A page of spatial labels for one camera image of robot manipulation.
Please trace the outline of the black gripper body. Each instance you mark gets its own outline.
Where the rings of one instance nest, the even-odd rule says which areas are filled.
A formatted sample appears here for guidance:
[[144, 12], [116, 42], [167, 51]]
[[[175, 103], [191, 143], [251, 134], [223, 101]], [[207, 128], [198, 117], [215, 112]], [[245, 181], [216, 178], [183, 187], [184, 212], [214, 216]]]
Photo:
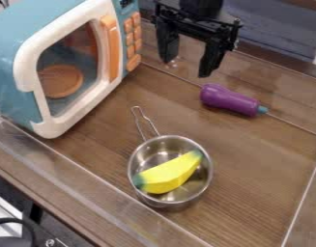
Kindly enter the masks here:
[[155, 0], [153, 22], [161, 17], [178, 27], [179, 34], [207, 42], [224, 41], [226, 50], [238, 45], [242, 20], [223, 10], [224, 0]]

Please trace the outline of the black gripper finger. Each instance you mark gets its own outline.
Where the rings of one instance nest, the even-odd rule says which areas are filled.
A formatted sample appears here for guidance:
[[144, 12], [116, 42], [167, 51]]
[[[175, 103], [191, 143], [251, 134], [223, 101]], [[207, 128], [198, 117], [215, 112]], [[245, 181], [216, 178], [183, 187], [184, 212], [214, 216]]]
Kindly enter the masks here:
[[157, 18], [157, 39], [159, 55], [161, 60], [168, 64], [179, 56], [180, 34], [174, 23], [164, 18]]
[[210, 77], [212, 72], [220, 67], [226, 56], [224, 41], [211, 38], [206, 43], [206, 50], [199, 64], [199, 77]]

